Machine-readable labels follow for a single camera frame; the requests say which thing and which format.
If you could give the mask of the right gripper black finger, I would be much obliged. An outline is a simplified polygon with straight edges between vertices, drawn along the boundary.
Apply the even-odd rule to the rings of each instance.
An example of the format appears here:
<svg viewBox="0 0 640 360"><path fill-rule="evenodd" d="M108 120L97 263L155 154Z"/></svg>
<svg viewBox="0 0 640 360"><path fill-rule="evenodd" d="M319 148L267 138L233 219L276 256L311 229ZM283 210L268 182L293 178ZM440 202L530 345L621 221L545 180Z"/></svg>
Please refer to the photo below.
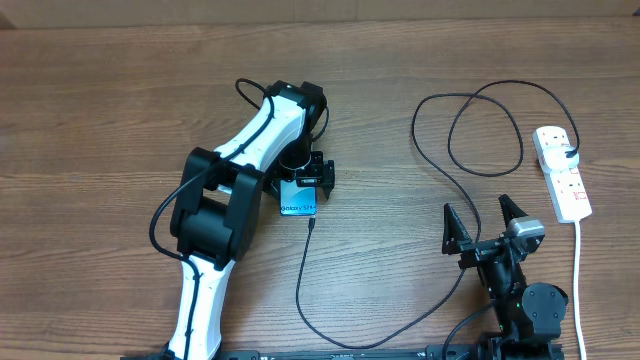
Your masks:
<svg viewBox="0 0 640 360"><path fill-rule="evenodd" d="M444 205L443 254L458 254L472 239L456 211L449 203Z"/></svg>
<svg viewBox="0 0 640 360"><path fill-rule="evenodd" d="M526 216L526 213L507 194L500 195L498 201L506 226L508 226L513 219Z"/></svg>

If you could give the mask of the Galaxy S24 smartphone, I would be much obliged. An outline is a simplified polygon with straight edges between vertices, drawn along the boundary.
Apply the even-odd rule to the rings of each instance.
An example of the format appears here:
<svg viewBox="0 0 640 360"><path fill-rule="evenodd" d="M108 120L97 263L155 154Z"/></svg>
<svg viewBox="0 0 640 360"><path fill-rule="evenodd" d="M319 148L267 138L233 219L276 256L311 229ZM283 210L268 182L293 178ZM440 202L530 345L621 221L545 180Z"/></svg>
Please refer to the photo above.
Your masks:
<svg viewBox="0 0 640 360"><path fill-rule="evenodd" d="M316 189L281 180L280 213L283 216L314 216L317 213Z"/></svg>

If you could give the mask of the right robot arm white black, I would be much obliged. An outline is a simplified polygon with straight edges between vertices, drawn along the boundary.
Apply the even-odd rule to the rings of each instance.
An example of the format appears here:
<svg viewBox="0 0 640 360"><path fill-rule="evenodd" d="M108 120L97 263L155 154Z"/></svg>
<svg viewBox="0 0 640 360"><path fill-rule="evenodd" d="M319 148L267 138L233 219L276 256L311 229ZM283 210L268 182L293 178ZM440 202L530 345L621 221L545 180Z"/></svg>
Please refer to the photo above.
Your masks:
<svg viewBox="0 0 640 360"><path fill-rule="evenodd" d="M569 297L549 283L526 282L521 263L537 251L545 236L541 221L511 198L499 197L505 231L495 239L473 241L455 210L444 206L442 252L460 256L459 268L477 270L490 302L462 320L442 345L444 359L562 359L561 335ZM449 346L457 332L487 311L495 312L497 332L483 334L473 345Z"/></svg>

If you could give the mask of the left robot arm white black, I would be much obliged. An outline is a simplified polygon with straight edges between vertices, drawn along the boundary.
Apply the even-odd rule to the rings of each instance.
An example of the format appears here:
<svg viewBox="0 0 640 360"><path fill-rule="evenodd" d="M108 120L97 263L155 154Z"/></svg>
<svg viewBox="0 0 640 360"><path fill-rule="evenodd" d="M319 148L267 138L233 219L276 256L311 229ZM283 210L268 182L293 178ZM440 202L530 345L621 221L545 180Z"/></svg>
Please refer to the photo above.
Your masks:
<svg viewBox="0 0 640 360"><path fill-rule="evenodd" d="M317 212L319 196L335 186L335 165L313 148L318 120L328 119L322 87L284 81L261 87L256 115L227 143L188 155L179 187L158 207L172 210L174 252L150 240L160 253L180 261L182 290L176 329L158 359L214 359L222 343L221 315L234 265L250 248L264 194L284 216Z"/></svg>

